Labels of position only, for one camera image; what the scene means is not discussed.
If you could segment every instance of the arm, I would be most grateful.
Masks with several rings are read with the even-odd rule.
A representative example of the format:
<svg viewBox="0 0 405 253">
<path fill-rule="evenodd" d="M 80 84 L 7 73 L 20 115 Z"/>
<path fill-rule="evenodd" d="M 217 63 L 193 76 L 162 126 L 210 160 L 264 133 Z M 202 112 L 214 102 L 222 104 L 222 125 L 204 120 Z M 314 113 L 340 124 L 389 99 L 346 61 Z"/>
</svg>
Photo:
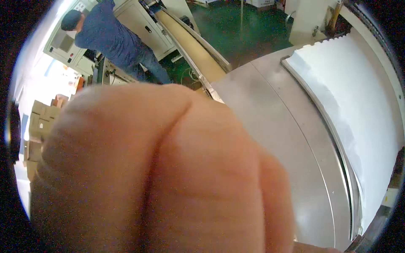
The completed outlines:
<svg viewBox="0 0 405 253">
<path fill-rule="evenodd" d="M 115 3 L 114 0 L 97 0 L 100 4 L 105 6 L 107 9 L 113 10 Z"/>
</svg>

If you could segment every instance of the white box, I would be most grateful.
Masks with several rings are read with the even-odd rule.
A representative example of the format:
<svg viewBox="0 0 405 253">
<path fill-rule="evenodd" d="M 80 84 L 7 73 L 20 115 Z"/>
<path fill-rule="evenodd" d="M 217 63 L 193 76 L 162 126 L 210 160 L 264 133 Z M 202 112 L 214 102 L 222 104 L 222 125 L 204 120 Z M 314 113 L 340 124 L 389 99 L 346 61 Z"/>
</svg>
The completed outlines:
<svg viewBox="0 0 405 253">
<path fill-rule="evenodd" d="M 246 0 L 248 4 L 251 4 L 255 7 L 265 7 L 269 5 L 274 5 L 275 0 Z"/>
</svg>

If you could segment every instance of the navy blue shirt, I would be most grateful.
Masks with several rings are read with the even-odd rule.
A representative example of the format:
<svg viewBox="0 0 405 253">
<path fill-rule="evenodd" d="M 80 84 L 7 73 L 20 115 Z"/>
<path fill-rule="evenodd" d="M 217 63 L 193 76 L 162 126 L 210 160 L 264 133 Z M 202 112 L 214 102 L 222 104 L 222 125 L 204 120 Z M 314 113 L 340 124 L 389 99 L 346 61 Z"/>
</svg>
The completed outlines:
<svg viewBox="0 0 405 253">
<path fill-rule="evenodd" d="M 113 0 L 98 3 L 87 15 L 83 27 L 75 37 L 80 48 L 100 51 L 118 67 L 137 62 L 141 39 L 114 16 Z"/>
</svg>

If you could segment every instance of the stacked cardboard boxes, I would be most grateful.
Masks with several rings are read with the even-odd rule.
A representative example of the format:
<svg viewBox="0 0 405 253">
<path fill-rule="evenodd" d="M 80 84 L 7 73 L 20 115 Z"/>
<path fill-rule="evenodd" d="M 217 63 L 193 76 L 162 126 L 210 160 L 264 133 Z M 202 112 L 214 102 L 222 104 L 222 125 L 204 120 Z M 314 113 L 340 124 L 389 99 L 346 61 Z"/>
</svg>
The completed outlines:
<svg viewBox="0 0 405 253">
<path fill-rule="evenodd" d="M 24 164 L 27 167 L 27 176 L 31 182 L 35 178 L 38 163 L 42 159 L 42 144 L 51 130 L 53 121 L 59 116 L 60 110 L 60 107 L 48 106 L 37 100 L 34 101 L 30 125 L 28 126 L 30 140 L 24 142 Z"/>
</svg>

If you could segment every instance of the conveyor belt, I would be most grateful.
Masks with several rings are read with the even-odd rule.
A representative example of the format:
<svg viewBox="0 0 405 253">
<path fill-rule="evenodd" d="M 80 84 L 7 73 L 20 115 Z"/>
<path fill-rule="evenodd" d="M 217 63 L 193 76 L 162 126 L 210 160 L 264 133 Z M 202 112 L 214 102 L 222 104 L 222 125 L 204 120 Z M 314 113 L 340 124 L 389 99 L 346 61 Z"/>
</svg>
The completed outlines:
<svg viewBox="0 0 405 253">
<path fill-rule="evenodd" d="M 155 15 L 177 40 L 209 83 L 218 81 L 225 76 L 225 71 L 209 52 L 177 21 L 164 11 L 158 11 Z"/>
</svg>

